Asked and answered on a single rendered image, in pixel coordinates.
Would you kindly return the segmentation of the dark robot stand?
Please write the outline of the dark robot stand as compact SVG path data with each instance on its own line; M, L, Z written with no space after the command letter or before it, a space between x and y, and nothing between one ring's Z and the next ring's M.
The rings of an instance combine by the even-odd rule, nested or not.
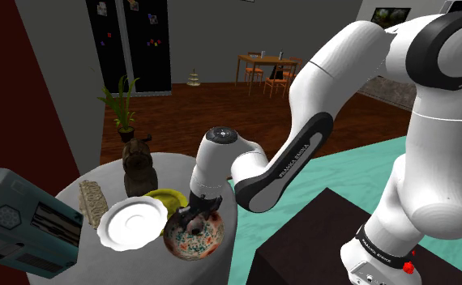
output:
M325 189L255 252L246 285L462 285L387 192L368 214Z

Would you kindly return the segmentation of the orange wooden chair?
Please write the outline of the orange wooden chair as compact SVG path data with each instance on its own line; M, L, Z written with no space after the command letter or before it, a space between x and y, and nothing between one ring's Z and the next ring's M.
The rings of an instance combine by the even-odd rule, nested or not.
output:
M261 58L263 56L260 52L248 52L247 55L252 58ZM246 63L244 80L248 82L250 79L252 79L253 81L258 80L259 83L262 83L263 70L260 68L260 66L252 68L248 66L248 63Z
M266 78L263 92L266 92L266 89L270 88L269 96L272 96L273 92L277 92L280 87L284 88L282 91L282 96L285 95L290 76L292 74L292 67L285 65L275 65L273 67L271 75Z
M288 71L283 73L283 79L293 80L297 76L297 70L302 67L302 59L299 57L289 57L289 60L297 64L291 66Z

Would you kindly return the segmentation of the yellow-green plate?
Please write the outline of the yellow-green plate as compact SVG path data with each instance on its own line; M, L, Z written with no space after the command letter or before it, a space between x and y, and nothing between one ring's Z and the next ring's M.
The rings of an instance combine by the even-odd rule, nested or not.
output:
M145 194L145 197L151 197L160 201L166 209L166 219L170 220L175 215L175 219L173 220L175 223L179 223L181 219L178 209L188 206L186 196L175 189L156 189Z

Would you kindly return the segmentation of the teal rug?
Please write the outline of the teal rug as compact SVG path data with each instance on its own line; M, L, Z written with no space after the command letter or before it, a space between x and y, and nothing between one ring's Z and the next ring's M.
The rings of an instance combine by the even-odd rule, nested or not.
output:
M239 208L229 285L246 285L255 250L323 189L328 187L363 210L372 212L395 159L404 149L405 138L400 137L313 159L271 210L254 214ZM462 270L462 239L449 241L426 237L421 245Z

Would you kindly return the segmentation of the green potted plant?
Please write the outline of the green potted plant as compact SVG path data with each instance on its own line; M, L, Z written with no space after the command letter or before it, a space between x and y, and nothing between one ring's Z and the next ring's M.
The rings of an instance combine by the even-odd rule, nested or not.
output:
M128 143L134 137L135 128L130 123L135 120L132 117L135 112L131 113L129 107L132 87L137 80L139 78L133 79L129 83L129 79L123 75L118 82L118 97L113 97L106 86L103 86L101 89L105 97L98 97L98 100L104 102L117 115L114 121L116 122L116 128L123 143Z

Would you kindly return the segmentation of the beige textured flat block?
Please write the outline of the beige textured flat block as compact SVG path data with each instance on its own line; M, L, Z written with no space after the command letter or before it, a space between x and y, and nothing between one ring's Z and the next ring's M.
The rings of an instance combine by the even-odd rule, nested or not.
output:
M100 186L95 181L81 181L79 183L79 209L88 219L89 225L97 230L101 217L109 210Z

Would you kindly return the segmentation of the teal toaster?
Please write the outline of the teal toaster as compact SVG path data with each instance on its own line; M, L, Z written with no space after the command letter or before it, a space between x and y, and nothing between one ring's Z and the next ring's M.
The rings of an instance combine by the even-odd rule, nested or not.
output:
M0 168L0 264L51 279L77 263L83 215Z

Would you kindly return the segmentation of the wooden dining table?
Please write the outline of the wooden dining table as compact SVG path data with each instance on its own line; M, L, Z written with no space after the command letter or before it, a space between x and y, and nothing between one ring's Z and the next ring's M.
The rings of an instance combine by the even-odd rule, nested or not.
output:
M249 57L247 54L242 54L237 56L237 67L236 67L236 75L234 84L237 85L239 80L239 74L242 70L240 65L242 62L248 63L252 65L252 68L256 66L275 66L275 65L285 65L285 66L295 66L297 63L290 61L289 59L282 58L280 56L266 56L263 55L261 58L252 58ZM249 86L249 94L251 93L251 88L253 84L253 80L250 79L247 83Z

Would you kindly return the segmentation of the round grey table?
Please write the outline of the round grey table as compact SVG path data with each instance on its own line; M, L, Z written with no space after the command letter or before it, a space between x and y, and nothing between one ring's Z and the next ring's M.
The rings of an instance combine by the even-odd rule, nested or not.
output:
M159 188L175 189L187 198L195 158L172 153L153 153L153 167ZM58 200L79 209L81 181L96 181L109 208L127 198L122 161L103 164L82 175L56 196ZM99 236L83 222L77 264L52 279L26 274L30 285L228 285L233 246L237 229L237 203L225 180L223 202L218 213L224 220L225 236L220 246L208 257L183 261L165 247L163 237L141 249L116 252L100 243Z

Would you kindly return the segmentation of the framed wall picture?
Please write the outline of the framed wall picture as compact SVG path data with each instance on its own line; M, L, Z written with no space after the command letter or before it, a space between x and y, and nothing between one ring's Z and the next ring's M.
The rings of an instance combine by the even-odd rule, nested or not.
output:
M405 22L410 11L410 8L377 7L370 21L378 24L383 29L387 29Z

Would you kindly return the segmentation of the white scalloped plate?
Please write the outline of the white scalloped plate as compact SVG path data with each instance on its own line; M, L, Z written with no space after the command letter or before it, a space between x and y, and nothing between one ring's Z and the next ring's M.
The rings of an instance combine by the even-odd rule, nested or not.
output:
M167 208L158 199L127 198L102 215L97 235L102 245L114 251L141 249L160 236L167 216Z

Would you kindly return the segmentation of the black refrigerator with magnets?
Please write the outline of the black refrigerator with magnets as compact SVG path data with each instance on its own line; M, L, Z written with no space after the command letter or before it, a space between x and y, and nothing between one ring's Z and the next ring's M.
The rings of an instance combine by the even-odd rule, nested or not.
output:
M172 92L167 0L85 0L105 87L118 95L134 82L132 96Z

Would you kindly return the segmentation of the speckled red and teal bowl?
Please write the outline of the speckled red and teal bowl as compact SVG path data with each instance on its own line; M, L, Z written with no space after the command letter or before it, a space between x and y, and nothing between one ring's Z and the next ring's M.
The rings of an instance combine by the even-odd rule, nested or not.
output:
M168 251L185 261L203 259L220 246L225 237L225 224L217 211L211 211L208 218L198 214L188 225L180 225L182 214L179 207L168 219L163 230L163 241Z

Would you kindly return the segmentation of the brown coffee grinder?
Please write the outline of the brown coffee grinder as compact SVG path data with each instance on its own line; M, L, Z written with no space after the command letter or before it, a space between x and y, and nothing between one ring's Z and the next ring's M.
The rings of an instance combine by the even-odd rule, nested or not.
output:
M124 186L128 198L140 197L158 189L158 177L147 145L151 140L150 134L143 139L132 138L122 150Z

